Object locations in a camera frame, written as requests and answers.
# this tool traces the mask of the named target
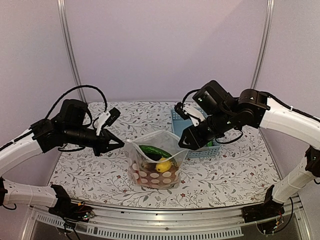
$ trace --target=plastic basket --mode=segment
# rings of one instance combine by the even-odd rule
[[[206,113],[201,108],[196,108],[199,110],[205,117],[207,116]],[[172,121],[172,131],[177,136],[181,137],[182,132],[184,129],[188,128],[192,125],[190,119],[184,120],[180,117],[174,109],[171,110],[171,121]],[[221,144],[217,143],[215,140],[212,141],[213,146],[204,146],[196,151],[190,150],[187,154],[186,158],[203,158],[203,157],[210,157],[214,156],[218,153]]]

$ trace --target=lemon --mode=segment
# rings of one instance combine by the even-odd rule
[[[160,162],[156,164],[155,166],[155,170],[159,173],[164,173],[166,171],[168,171],[171,166],[172,166],[172,162],[170,160],[168,161],[164,161],[164,157],[163,157],[163,160],[162,158],[159,160]]]

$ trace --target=gray wall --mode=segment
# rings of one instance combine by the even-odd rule
[[[178,100],[212,79],[250,87],[265,0],[66,1],[80,77],[111,101]],[[101,101],[94,92],[89,102]]]
[[[0,46],[2,146],[44,118],[55,100],[73,87],[74,81],[56,0],[1,1]],[[45,186],[57,157],[57,151],[34,157],[3,177]],[[18,205],[12,212],[0,207],[0,239],[19,239],[26,209]]]
[[[320,117],[320,1],[275,1],[268,47],[257,88],[295,108]],[[308,145],[265,130],[281,172],[300,162]],[[300,192],[315,240],[320,239],[320,187],[309,183]]]

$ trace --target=plastic bag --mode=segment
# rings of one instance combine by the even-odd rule
[[[127,140],[124,150],[128,159],[128,175],[141,186],[153,189],[177,188],[180,182],[179,168],[188,150],[178,146],[180,138],[169,131],[159,130],[135,140]],[[139,146],[152,146],[171,156],[152,160]]]

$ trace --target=floral tablecloth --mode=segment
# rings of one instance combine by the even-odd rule
[[[112,102],[108,109],[118,108],[121,116],[108,129],[123,140],[156,130],[171,131],[174,104]],[[95,118],[104,105],[90,103],[89,109]],[[136,185],[127,175],[123,149],[100,157],[90,148],[62,153],[50,183],[62,185],[74,199],[132,207],[214,208],[261,202],[264,190],[278,182],[279,176],[259,131],[244,127],[243,132],[239,141],[222,145],[215,156],[185,159],[175,189]],[[238,134],[229,131],[226,136],[233,139]]]

